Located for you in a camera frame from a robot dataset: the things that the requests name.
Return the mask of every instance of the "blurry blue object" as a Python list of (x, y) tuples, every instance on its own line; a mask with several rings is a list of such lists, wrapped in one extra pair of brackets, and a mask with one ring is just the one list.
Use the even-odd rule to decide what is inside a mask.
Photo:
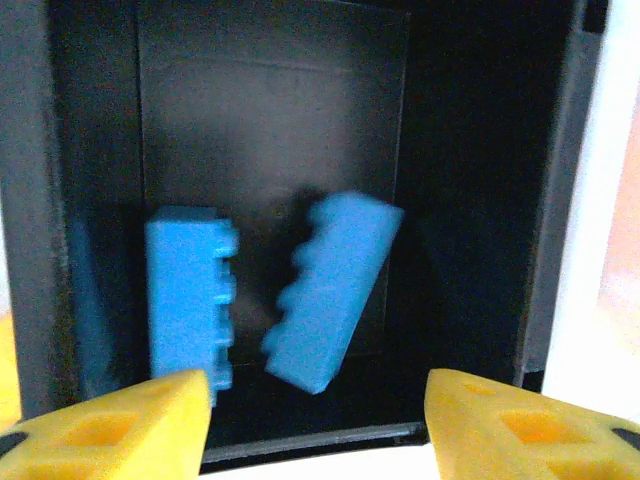
[(78, 383), (82, 399), (136, 383), (136, 315), (125, 272), (125, 222), (114, 208), (72, 210), (68, 224)]
[(282, 322), (264, 338), (267, 372), (311, 394), (340, 370), (353, 332), (391, 248), (403, 212), (357, 192), (314, 205), (314, 238), (293, 263), (300, 278), (278, 298)]
[(238, 235), (205, 207), (162, 207), (147, 222), (151, 376), (207, 372), (211, 398), (231, 388), (229, 304), (235, 280), (224, 261)]

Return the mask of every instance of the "black box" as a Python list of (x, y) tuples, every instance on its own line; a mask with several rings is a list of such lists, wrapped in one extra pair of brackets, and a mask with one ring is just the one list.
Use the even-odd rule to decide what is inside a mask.
[[(234, 384), (209, 469), (422, 443), (431, 368), (515, 385), (542, 371), (605, 14), (557, 0), (4, 2), (25, 417), (148, 378), (143, 226), (167, 204), (215, 206), (240, 232)], [(342, 370), (311, 396), (266, 374), (259, 344), (306, 210), (349, 189), (406, 219)]]

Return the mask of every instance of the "square hole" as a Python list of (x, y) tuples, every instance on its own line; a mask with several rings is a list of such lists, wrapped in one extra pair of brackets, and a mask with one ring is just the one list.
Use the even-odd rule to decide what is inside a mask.
[(103, 414), (85, 419), (68, 432), (57, 446), (107, 447), (117, 445), (138, 419), (135, 413)]
[(590, 442), (549, 412), (508, 412), (502, 414), (502, 421), (523, 443)]
[(633, 480), (634, 475), (615, 462), (551, 462), (553, 474), (561, 480)]
[(7, 480), (85, 480), (93, 468), (78, 463), (33, 465), (9, 475)]

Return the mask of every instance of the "blue foam block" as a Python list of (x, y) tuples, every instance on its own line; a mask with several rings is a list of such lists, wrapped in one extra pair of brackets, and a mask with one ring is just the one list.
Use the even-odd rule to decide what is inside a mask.
[(325, 390), (342, 365), (402, 214), (356, 192), (314, 205), (314, 238), (293, 256), (300, 277), (280, 294), (283, 320), (262, 344), (269, 373), (312, 394)]
[(237, 251), (237, 232), (212, 208), (163, 207), (145, 233), (151, 376), (201, 368), (215, 405), (216, 391), (231, 387), (235, 280), (224, 259)]

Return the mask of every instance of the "white surface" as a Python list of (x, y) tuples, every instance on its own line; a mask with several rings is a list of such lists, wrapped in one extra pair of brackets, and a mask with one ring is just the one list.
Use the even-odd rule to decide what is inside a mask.
[(7, 274), (7, 254), (4, 248), (4, 228), (2, 224), (2, 202), (0, 201), (0, 316), (11, 310), (9, 301), (9, 275)]
[(203, 475), (215, 480), (255, 480), (257, 478), (338, 480), (342, 478), (389, 480), (420, 478), (438, 480), (438, 468), (431, 444), (341, 453), (291, 462), (272, 463)]
[(550, 397), (635, 421), (640, 421), (640, 358), (621, 348), (611, 322), (596, 315), (596, 302), (638, 92), (639, 47), (640, 1), (611, 2), (573, 192), (543, 385)]

